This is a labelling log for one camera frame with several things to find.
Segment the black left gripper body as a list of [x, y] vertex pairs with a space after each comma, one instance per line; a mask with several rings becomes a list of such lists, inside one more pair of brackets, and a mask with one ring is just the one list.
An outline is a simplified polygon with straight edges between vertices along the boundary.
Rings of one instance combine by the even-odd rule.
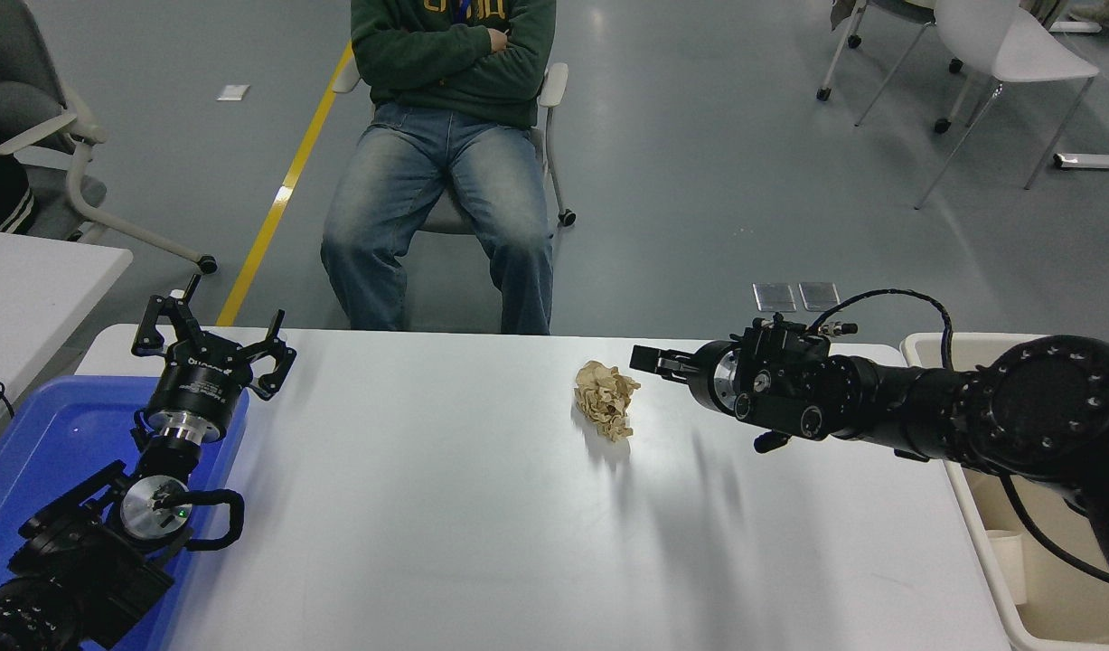
[[163, 358], [164, 370], [146, 405], [146, 424], [162, 426], [170, 413], [187, 411], [211, 426], [228, 426], [241, 391], [252, 383], [251, 367], [246, 363], [220, 366], [170, 352]]

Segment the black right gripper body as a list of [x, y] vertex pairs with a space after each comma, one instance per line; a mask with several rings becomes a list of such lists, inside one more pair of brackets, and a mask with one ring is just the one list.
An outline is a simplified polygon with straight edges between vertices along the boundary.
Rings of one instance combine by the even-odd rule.
[[733, 342], [712, 340], [691, 355], [686, 386], [710, 410], [733, 415]]

